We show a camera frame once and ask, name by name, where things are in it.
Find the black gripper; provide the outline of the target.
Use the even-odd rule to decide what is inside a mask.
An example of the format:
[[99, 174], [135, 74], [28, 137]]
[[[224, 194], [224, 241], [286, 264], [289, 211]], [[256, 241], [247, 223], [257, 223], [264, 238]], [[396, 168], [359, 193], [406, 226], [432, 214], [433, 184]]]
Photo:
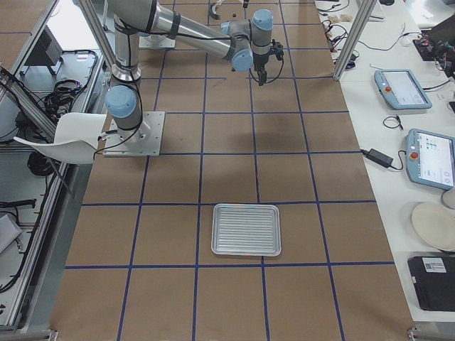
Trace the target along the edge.
[[267, 71], [265, 69], [265, 65], [269, 61], [269, 55], [266, 54], [256, 54], [253, 53], [253, 61], [254, 61], [254, 70], [257, 72], [258, 76], [258, 85], [262, 86], [267, 83]]

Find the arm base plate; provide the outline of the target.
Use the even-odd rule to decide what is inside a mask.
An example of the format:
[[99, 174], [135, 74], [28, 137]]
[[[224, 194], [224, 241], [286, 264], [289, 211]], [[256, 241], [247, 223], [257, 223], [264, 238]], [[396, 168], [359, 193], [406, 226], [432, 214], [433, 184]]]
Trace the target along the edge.
[[145, 33], [139, 34], [139, 48], [142, 50], [174, 49], [176, 41], [166, 36]]
[[144, 112], [143, 122], [133, 137], [124, 142], [132, 131], [109, 134], [102, 154], [106, 157], [159, 156], [164, 122], [165, 112]]

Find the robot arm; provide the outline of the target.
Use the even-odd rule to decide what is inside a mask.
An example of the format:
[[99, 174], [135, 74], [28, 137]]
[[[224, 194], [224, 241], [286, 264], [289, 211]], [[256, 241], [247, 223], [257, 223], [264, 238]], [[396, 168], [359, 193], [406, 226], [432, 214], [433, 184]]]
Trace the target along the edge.
[[216, 31], [157, 1], [108, 1], [107, 5], [114, 14], [115, 52], [105, 106], [121, 144], [140, 144], [151, 131], [139, 93], [141, 38], [149, 38], [157, 49], [181, 40], [230, 62], [236, 71], [254, 70], [260, 85], [267, 81], [265, 65], [270, 55], [279, 52], [272, 39], [273, 15], [268, 9], [254, 12], [251, 19], [223, 23]]

